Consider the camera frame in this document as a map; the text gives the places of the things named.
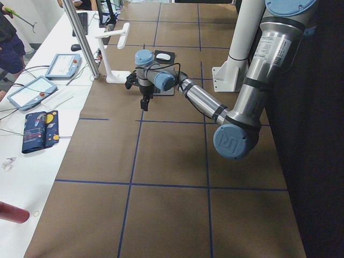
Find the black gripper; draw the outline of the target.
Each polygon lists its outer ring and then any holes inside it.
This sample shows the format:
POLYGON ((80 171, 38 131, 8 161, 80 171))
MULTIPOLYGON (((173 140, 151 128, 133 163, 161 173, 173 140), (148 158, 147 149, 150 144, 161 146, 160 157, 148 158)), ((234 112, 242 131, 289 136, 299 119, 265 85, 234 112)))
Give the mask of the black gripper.
POLYGON ((140 108, 144 111, 148 111, 149 101, 153 98, 154 86, 140 86, 139 89, 142 94, 142 99, 140 100, 140 108))

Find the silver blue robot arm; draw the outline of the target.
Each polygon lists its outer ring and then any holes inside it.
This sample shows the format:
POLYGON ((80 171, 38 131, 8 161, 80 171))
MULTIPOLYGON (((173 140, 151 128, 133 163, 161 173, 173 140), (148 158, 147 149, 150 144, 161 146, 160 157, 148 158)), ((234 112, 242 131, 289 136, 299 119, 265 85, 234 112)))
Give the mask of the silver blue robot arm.
POLYGON ((243 158, 259 140, 260 116, 269 93, 295 56, 317 7, 317 1, 242 1, 228 58, 213 69, 216 92, 238 92, 233 109, 180 69, 156 62, 151 51, 137 51, 135 83, 142 93, 141 108, 148 109, 154 89, 176 87, 199 112, 218 124, 213 136, 216 151, 226 159, 243 158))

